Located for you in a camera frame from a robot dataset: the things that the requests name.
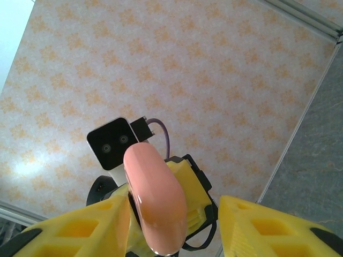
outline camera lens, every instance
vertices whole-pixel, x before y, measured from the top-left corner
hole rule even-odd
[[[103,153],[109,153],[111,151],[111,146],[110,145],[103,145],[101,148]]]
[[[122,135],[120,138],[119,138],[119,141],[120,143],[127,143],[129,141],[129,138],[127,135]]]

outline black camera housing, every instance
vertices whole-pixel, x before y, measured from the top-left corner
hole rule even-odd
[[[123,164],[125,151],[138,143],[130,123],[122,117],[91,131],[87,141],[105,170]]]

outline yellow 3d-printed part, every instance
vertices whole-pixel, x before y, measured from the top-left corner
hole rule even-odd
[[[124,257],[130,224],[127,196],[115,196],[30,226],[42,232],[15,257]]]
[[[219,227],[225,257],[339,257],[310,230],[325,227],[252,202],[222,196]]]

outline pink rubber toy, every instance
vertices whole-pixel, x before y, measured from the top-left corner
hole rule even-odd
[[[124,168],[148,246],[158,255],[179,251],[187,232],[187,204],[181,185],[149,143],[124,154]]]

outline connector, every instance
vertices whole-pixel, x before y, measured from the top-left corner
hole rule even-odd
[[[146,124],[146,117],[143,116],[130,123],[134,133],[139,142],[144,142],[145,140],[151,138],[154,133],[150,130],[148,124]]]

